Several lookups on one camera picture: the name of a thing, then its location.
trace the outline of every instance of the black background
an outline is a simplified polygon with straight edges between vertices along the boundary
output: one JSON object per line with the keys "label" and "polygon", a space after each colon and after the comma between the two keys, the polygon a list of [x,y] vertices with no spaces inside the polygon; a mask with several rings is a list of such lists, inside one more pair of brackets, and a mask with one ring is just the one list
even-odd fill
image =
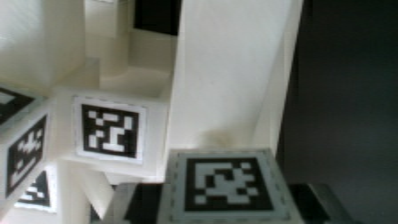
{"label": "black background", "polygon": [[289,183],[326,183],[362,223],[398,223],[398,1],[305,1],[282,119]]}

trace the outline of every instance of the white box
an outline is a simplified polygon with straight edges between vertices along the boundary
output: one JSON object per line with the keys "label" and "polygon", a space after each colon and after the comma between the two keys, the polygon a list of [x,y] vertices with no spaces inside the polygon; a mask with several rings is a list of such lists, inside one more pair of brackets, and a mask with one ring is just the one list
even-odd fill
{"label": "white box", "polygon": [[0,135],[0,218],[42,170],[49,145],[49,102],[26,109]]}
{"label": "white box", "polygon": [[165,155],[166,105],[99,90],[56,88],[56,154],[88,169],[156,178]]}
{"label": "white box", "polygon": [[270,150],[174,150],[158,224],[298,224]]}

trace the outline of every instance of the white panel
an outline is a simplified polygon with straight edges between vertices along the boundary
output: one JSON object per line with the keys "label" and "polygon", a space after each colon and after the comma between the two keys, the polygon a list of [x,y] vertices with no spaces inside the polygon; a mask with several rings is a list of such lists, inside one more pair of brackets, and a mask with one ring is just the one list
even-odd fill
{"label": "white panel", "polygon": [[246,146],[293,0],[186,0],[168,148]]}

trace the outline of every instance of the white pillar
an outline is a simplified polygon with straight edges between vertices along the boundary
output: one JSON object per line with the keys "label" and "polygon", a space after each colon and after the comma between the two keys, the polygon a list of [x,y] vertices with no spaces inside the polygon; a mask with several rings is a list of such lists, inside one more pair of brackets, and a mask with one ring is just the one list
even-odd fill
{"label": "white pillar", "polygon": [[83,1],[1,1],[0,79],[47,90],[83,65]]}
{"label": "white pillar", "polygon": [[277,151],[278,143],[300,12],[301,1],[293,1],[289,6],[289,17],[284,28],[284,37],[282,42],[278,44],[277,57],[271,65],[270,81],[266,86],[261,114],[252,138],[254,146],[270,148],[273,154]]}
{"label": "white pillar", "polygon": [[184,0],[168,148],[252,145],[294,1]]}

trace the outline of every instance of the black square pattern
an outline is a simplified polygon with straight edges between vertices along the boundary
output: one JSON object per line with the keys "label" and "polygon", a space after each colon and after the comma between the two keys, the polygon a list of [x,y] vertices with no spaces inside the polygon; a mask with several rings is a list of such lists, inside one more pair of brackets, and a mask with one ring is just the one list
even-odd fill
{"label": "black square pattern", "polygon": [[270,211],[255,158],[186,159],[184,212]]}
{"label": "black square pattern", "polygon": [[47,191],[47,176],[46,171],[40,172],[39,177],[21,195],[19,203],[49,207],[49,191]]}
{"label": "black square pattern", "polygon": [[14,192],[28,173],[42,159],[46,116],[8,147],[7,157],[7,196]]}
{"label": "black square pattern", "polygon": [[31,97],[0,87],[0,125],[31,102]]}
{"label": "black square pattern", "polygon": [[138,113],[81,105],[83,151],[136,158]]}

